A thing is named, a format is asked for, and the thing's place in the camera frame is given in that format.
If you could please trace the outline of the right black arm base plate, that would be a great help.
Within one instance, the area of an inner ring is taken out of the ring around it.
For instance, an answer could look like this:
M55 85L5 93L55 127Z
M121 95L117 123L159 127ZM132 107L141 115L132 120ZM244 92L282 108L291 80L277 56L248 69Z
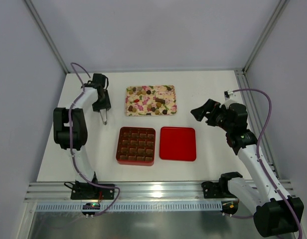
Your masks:
M231 199L236 198L231 194L227 186L219 182L205 181L201 183L204 199Z

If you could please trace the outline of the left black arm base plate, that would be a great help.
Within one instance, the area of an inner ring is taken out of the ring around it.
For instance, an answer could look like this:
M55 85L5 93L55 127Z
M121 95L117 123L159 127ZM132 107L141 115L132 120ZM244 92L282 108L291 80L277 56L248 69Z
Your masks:
M100 187L82 182L65 182L64 186L71 190L71 200L113 200L115 194L114 184L99 184Z

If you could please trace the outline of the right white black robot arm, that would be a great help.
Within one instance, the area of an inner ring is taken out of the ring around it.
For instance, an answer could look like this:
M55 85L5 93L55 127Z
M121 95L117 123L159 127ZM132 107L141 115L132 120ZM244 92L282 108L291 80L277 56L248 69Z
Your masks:
M191 114L197 121L206 118L209 126L223 129L227 144L246 166L255 189L238 172L222 174L219 186L224 194L234 195L246 206L259 234L266 238L297 232L302 238L304 205L281 185L266 162L259 139L248 129L246 107L234 100L221 104L209 99Z

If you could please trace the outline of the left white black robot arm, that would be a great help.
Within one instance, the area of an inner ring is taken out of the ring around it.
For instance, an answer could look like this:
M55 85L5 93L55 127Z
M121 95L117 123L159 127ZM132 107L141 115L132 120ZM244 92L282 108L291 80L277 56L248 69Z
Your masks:
M95 73L92 79L82 86L82 92L66 108L53 111L54 142L65 150L75 171L75 182L64 182L71 190L72 200L112 200L114 184L100 184L92 168L86 151L88 139L85 112L91 109L100 116L103 125L108 123L111 103L108 93L108 77Z

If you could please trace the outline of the metal tongs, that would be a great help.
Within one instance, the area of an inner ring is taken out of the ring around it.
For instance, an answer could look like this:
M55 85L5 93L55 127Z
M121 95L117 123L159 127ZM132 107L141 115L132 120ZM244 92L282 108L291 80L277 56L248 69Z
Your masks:
M100 110L100 116L103 125L107 125L108 123L108 111L106 109Z

